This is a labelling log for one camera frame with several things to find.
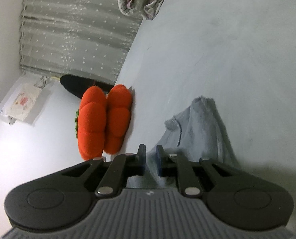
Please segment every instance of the cable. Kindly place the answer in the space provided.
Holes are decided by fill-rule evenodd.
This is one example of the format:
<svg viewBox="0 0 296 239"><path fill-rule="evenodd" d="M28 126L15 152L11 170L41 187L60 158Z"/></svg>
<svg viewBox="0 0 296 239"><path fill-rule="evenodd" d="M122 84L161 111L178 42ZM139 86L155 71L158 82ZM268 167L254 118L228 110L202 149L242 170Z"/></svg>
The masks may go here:
<svg viewBox="0 0 296 239"><path fill-rule="evenodd" d="M46 84L47 84L47 76L45 76L45 79L44 79L44 76L40 78L39 81L43 80L43 85L42 86L37 86L37 84L35 84L34 86L37 87L37 88L40 88L40 89L43 89L45 88Z"/></svg>

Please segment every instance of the silver screw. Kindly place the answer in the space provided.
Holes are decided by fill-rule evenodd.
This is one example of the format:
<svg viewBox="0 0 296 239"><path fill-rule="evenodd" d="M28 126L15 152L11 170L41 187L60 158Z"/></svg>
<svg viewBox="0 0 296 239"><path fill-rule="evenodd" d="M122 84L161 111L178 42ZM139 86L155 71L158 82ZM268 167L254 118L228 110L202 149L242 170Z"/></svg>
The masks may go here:
<svg viewBox="0 0 296 239"><path fill-rule="evenodd" d="M113 188L112 187L100 187L97 190L97 193L100 195L109 195L109 194L113 193Z"/></svg>
<svg viewBox="0 0 296 239"><path fill-rule="evenodd" d="M185 194L189 196L195 196L198 195L201 191L196 187L188 187L185 189Z"/></svg>

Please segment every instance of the plush toy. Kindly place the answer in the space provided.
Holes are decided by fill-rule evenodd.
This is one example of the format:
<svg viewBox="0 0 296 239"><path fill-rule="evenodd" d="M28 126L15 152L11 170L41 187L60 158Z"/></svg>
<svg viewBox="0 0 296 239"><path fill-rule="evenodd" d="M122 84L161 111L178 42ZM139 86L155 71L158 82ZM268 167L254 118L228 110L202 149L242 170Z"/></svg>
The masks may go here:
<svg viewBox="0 0 296 239"><path fill-rule="evenodd" d="M130 122L132 96L124 85L116 85L107 98L97 86L83 95L77 112L78 149L84 160L101 157L103 151L121 149Z"/></svg>

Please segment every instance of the black object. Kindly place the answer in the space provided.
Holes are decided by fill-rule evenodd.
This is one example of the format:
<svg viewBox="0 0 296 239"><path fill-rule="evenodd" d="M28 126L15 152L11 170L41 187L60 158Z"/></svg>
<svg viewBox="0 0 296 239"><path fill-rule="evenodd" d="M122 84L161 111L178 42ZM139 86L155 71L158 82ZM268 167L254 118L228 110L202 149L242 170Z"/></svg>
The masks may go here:
<svg viewBox="0 0 296 239"><path fill-rule="evenodd" d="M128 177L143 175L145 159L145 146L140 145L136 155L119 155L108 163L91 159L22 184L7 195L6 214L13 226L25 230L52 231L71 226L100 198L117 196ZM99 195L104 186L112 188L113 193Z"/></svg>
<svg viewBox="0 0 296 239"><path fill-rule="evenodd" d="M6 238L292 237L285 225L293 200L283 188L162 146L156 156L159 176L176 177L178 189L125 188L128 177L144 174L144 145L136 155L92 159L16 187L5 199L15 227Z"/></svg>
<svg viewBox="0 0 296 239"><path fill-rule="evenodd" d="M159 176L175 176L185 197L191 197L185 192L187 187L199 189L194 197L200 197L224 223L264 231L289 221L294 202L282 187L210 159L195 163L180 152L168 155L162 146L157 146L156 154Z"/></svg>
<svg viewBox="0 0 296 239"><path fill-rule="evenodd" d="M95 81L93 79L88 79L84 77L78 77L70 74L63 75L59 82L64 86L64 88L72 93L73 95L77 96L78 98L82 98L85 91L91 86L98 86L104 92L110 92L113 88L113 85Z"/></svg>

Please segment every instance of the white curtain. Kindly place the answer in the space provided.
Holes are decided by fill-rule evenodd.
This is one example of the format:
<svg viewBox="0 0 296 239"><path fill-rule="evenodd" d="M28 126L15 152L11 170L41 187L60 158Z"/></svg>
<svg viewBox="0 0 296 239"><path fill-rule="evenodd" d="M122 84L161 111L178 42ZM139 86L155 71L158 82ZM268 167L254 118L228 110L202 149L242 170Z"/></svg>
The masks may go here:
<svg viewBox="0 0 296 239"><path fill-rule="evenodd" d="M115 0L25 0L21 68L114 84L140 26Z"/></svg>

